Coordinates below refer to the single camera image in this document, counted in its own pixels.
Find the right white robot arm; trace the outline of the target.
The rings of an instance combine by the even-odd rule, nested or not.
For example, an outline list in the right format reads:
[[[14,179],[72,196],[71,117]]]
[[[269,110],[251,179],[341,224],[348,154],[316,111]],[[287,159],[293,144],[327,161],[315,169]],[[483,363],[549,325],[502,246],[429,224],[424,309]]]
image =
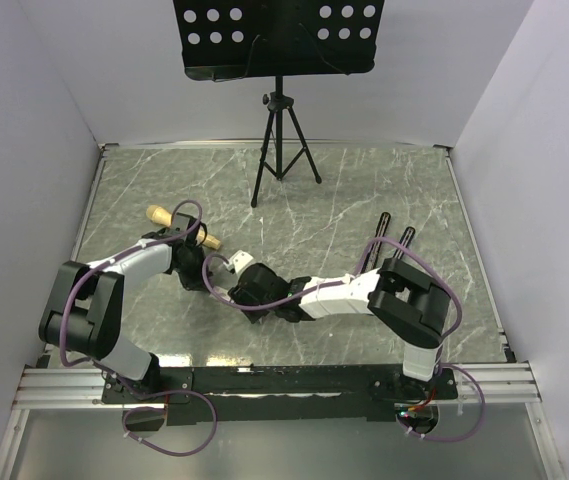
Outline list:
[[[227,270],[237,280],[228,295],[232,302],[252,308],[245,313],[250,322],[270,313],[290,323],[336,315],[374,316],[404,342],[402,390],[422,398],[434,388],[451,295],[415,267],[392,257],[356,276],[287,281],[238,251]]]

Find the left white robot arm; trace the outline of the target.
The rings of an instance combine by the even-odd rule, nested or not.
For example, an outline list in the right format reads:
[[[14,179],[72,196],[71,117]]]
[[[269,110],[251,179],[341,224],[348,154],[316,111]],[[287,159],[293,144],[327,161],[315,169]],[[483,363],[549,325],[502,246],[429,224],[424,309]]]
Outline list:
[[[141,402],[162,389],[159,359],[122,332],[125,294],[159,274],[176,273],[187,291],[203,291],[205,224],[174,214],[171,225],[145,234],[128,249],[89,263],[67,261],[58,270],[38,335],[59,351],[79,353],[104,371],[126,379]]]

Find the beige toy microphone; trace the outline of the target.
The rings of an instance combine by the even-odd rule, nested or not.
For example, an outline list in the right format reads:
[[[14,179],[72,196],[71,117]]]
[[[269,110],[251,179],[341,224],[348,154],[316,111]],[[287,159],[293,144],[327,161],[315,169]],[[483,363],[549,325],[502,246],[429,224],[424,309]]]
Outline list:
[[[182,213],[173,214],[158,205],[150,205],[146,210],[146,216],[151,222],[176,232],[187,230],[196,220],[195,217],[190,215]],[[208,233],[204,223],[201,223],[198,229],[194,230],[188,236],[188,239],[212,250],[219,250],[222,246],[222,242],[219,239]]]

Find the black music stand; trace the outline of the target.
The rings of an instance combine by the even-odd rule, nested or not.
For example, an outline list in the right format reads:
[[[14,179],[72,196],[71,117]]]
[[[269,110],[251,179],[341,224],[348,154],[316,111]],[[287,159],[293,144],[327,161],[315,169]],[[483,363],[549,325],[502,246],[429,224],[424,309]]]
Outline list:
[[[173,8],[186,76],[222,83],[271,77],[264,95],[268,119],[250,204],[257,206],[262,178],[283,180],[298,162],[283,159],[283,119],[290,118],[314,180],[322,181],[298,117],[284,92],[294,76],[365,74],[375,66],[383,0],[183,1]]]

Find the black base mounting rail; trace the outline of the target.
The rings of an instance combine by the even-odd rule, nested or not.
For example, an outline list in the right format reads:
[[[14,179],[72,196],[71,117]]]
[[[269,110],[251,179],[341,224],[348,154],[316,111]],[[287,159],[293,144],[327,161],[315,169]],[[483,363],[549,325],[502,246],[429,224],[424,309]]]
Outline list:
[[[106,405],[165,407],[169,426],[220,422],[360,418],[393,422],[402,405],[456,400],[447,368],[428,382],[406,377],[399,364],[166,367],[156,394],[130,391],[109,376]]]

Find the aluminium extrusion rail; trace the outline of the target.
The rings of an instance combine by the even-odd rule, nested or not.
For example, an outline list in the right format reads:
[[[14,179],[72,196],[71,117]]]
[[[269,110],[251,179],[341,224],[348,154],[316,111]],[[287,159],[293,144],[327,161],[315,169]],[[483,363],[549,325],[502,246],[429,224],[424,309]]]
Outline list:
[[[462,364],[489,404],[539,403],[541,394],[532,367],[524,363]]]

